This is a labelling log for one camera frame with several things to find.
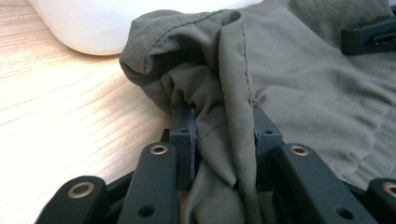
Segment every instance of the light wood tabletop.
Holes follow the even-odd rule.
[[[0,223],[34,223],[72,178],[128,174],[170,126],[119,56],[73,51],[26,0],[0,0]]]

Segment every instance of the black object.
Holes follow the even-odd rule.
[[[394,223],[396,180],[373,180],[367,191],[343,183],[312,148],[285,145],[265,113],[256,106],[253,112],[257,190],[273,192],[278,223]],[[163,133],[162,141],[177,148],[165,142],[146,146],[136,170],[108,186],[95,176],[70,180],[36,223],[178,223],[177,190],[189,188],[197,162],[193,113],[181,106],[172,129]],[[187,173],[181,170],[186,167]]]
[[[342,30],[341,38],[345,55],[396,49],[396,16],[375,24]]]

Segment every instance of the olive fabric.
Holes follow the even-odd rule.
[[[265,0],[134,20],[125,75],[164,111],[197,111],[202,162],[182,222],[274,221],[271,195],[255,189],[253,104],[339,178],[363,189],[396,178],[396,52],[340,50],[341,29],[391,16],[388,0]]]

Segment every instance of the white object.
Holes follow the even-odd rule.
[[[158,9],[183,13],[240,8],[261,0],[29,0],[52,33],[67,47],[93,55],[125,47],[131,21]]]

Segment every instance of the gray cloth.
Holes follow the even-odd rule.
[[[388,0],[279,1],[132,22],[126,76],[165,111],[197,108],[203,161],[183,223],[272,221],[255,190],[253,104],[341,179],[396,178],[396,52],[340,50],[341,29],[392,16]]]

